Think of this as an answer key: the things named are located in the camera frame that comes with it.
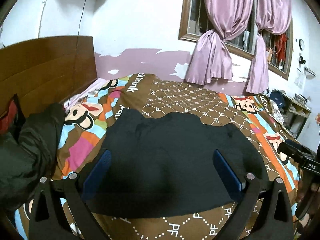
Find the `person's right hand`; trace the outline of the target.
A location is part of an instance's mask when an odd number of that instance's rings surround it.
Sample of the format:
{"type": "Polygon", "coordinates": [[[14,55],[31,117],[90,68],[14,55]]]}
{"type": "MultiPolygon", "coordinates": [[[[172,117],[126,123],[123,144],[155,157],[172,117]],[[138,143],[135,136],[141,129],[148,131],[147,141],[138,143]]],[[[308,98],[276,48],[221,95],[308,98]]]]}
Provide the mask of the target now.
{"type": "Polygon", "coordinates": [[[298,182],[298,190],[296,195],[297,203],[300,203],[303,200],[307,190],[308,190],[308,186],[304,185],[303,179],[301,178],[298,182]]]}

